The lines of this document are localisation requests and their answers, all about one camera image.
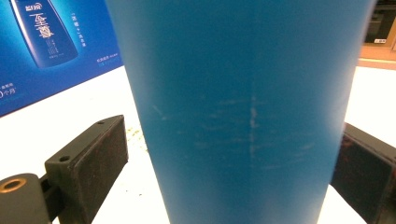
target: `scratch mark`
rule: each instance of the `scratch mark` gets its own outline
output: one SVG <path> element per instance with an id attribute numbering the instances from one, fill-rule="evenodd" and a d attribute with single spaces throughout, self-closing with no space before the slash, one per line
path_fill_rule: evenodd
<path id="1" fill-rule="evenodd" d="M 163 114 L 163 112 L 156 106 L 153 105 L 152 108 L 157 112 L 157 114 L 160 116 L 161 120 L 166 120 L 167 117 Z"/>
<path id="2" fill-rule="evenodd" d="M 275 170 L 281 168 L 281 165 L 266 165 L 262 167 L 264 170 Z"/>
<path id="3" fill-rule="evenodd" d="M 308 150 L 308 149 L 311 149 L 311 148 L 314 147 L 314 146 L 315 146 L 315 143 L 308 143 L 308 144 L 306 144 L 306 145 L 300 147 L 300 149 L 302 149 L 302 150 Z"/>
<path id="4" fill-rule="evenodd" d="M 249 133 L 250 157 L 253 157 L 254 151 L 256 149 L 254 147 L 254 142 L 255 142 L 254 129 L 256 128 L 256 118 L 257 118 L 257 110 L 255 107 L 255 101 L 256 101 L 256 97 L 252 96 L 251 97 L 251 106 L 250 106 L 250 121 L 249 121 L 249 123 L 250 123 L 250 133 Z"/>
<path id="5" fill-rule="evenodd" d="M 246 100 L 227 100 L 219 102 L 220 105 L 237 105 L 246 102 Z"/>

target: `advertisement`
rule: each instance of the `advertisement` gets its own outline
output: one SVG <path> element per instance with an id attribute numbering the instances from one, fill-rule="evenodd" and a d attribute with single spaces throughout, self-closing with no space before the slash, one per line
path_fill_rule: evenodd
<path id="1" fill-rule="evenodd" d="M 122 66 L 103 0 L 0 7 L 0 117 Z"/>

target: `poster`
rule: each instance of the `poster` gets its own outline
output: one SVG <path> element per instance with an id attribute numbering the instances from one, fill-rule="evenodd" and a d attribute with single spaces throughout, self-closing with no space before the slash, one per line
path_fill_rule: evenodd
<path id="1" fill-rule="evenodd" d="M 0 117 L 122 66 L 103 0 L 0 7 Z"/>

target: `screw hole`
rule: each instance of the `screw hole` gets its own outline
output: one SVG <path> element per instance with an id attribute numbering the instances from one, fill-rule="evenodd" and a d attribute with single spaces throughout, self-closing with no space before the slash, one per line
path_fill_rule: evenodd
<path id="1" fill-rule="evenodd" d="M 61 158 L 59 159 L 59 161 L 68 161 L 68 160 L 70 160 L 70 157 L 69 157 L 69 156 L 63 156 L 63 157 L 61 157 Z"/>
<path id="2" fill-rule="evenodd" d="M 0 193 L 8 193 L 14 191 L 22 187 L 24 184 L 26 184 L 26 179 L 24 178 L 9 180 L 8 182 L 0 186 Z"/>
<path id="3" fill-rule="evenodd" d="M 4 189 L 13 189 L 13 188 L 17 187 L 20 183 L 21 183 L 20 180 L 12 181 L 12 182 L 10 182 L 10 183 L 7 183 L 7 184 L 4 186 Z"/>

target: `white surface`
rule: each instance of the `white surface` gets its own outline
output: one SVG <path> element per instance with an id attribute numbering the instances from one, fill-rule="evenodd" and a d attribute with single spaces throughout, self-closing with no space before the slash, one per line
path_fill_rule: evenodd
<path id="1" fill-rule="evenodd" d="M 396 146 L 396 74 L 358 68 L 346 121 Z M 93 223 L 169 223 L 122 68 L 0 118 L 0 179 L 45 173 L 44 161 L 94 122 L 125 116 L 130 160 Z M 318 224 L 363 224 L 329 187 Z"/>

